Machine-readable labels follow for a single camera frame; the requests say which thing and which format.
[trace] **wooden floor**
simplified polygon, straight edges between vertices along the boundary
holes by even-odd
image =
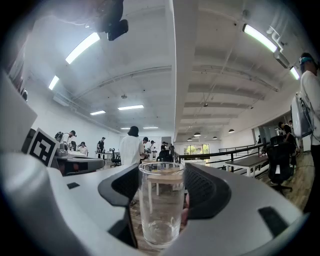
[[[296,205],[299,209],[303,210],[311,191],[311,187],[314,180],[314,167],[311,153],[302,153],[297,159],[297,167],[294,170],[294,175],[290,180],[283,183],[284,186],[292,187],[292,192],[284,191],[284,196]],[[263,173],[258,177],[262,182],[270,185],[270,179],[268,178],[268,172]],[[143,235],[140,215],[140,205],[138,193],[134,196],[136,204],[130,207],[130,214],[132,219],[132,225],[134,234],[138,242],[138,249],[147,255],[158,255],[160,249],[154,249],[149,246]]]

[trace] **fluorescent tube light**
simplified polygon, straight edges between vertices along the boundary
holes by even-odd
[[[295,79],[299,80],[300,76],[294,66],[290,69],[290,72],[292,73]]]
[[[66,62],[71,64],[81,53],[83,53],[88,47],[93,45],[96,41],[100,39],[99,35],[94,32],[78,44],[76,48],[66,57]]]
[[[101,110],[101,111],[90,113],[90,115],[95,116],[95,115],[99,115],[99,114],[103,114],[103,113],[106,113],[106,111]]]
[[[52,90],[58,81],[59,81],[59,77],[55,75],[49,85],[49,89]]]
[[[137,106],[123,106],[123,107],[118,107],[118,110],[134,110],[134,109],[143,109],[143,105],[137,105]]]
[[[254,29],[252,26],[244,24],[243,31],[257,39],[260,43],[264,44],[273,53],[277,50],[277,46],[273,42],[271,42],[268,38],[266,38],[263,34],[261,34],[258,30]]]

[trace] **white ceiling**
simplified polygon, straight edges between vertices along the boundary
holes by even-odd
[[[81,115],[104,110],[106,114],[92,118],[120,132],[132,125],[157,126],[175,132],[177,142],[195,132],[218,137],[231,119],[294,80],[271,51],[242,31],[248,23],[267,35],[276,4],[199,0],[189,8],[187,2],[173,0],[173,24],[168,2],[124,0],[128,33],[115,41],[99,33],[100,40],[71,64],[66,57],[92,31],[55,17],[38,20],[26,53],[31,80],[48,87],[56,75],[60,80],[53,93]],[[310,48],[303,32],[288,16],[279,31],[287,43],[282,53],[291,65],[297,64]],[[144,108],[118,110],[132,105]]]

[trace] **railing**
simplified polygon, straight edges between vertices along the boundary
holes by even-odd
[[[235,156],[247,156],[249,155],[249,147],[253,147],[255,146],[255,144],[252,145],[247,145],[247,146],[237,146],[237,147],[226,147],[226,148],[219,148],[219,153],[221,152],[231,152],[231,151],[236,151],[236,150],[241,150],[243,149],[243,152],[238,152],[235,153]]]
[[[215,163],[222,163],[222,162],[226,162],[226,161],[233,161],[236,159],[240,159],[240,158],[244,158],[247,156],[251,156],[254,154],[259,154],[260,152],[260,148],[265,147],[267,144],[257,144],[257,145],[249,145],[249,146],[242,146],[242,147],[237,147],[237,150],[229,150],[229,151],[223,151],[223,152],[219,152],[219,153],[210,153],[210,154],[183,154],[183,155],[177,155],[178,159],[179,159],[179,163],[181,163],[181,159],[184,160],[191,160],[191,159],[205,159],[205,158],[210,158],[210,157],[218,157],[218,156],[228,156],[231,155],[230,159],[225,159],[225,160],[219,160],[219,161],[213,161],[213,162],[206,162],[206,164],[215,164]],[[257,152],[251,153],[249,154],[250,150],[254,150],[254,149],[258,149]],[[241,155],[239,157],[234,157],[237,154],[239,155],[239,153],[241,152],[247,152],[247,154],[245,155]]]

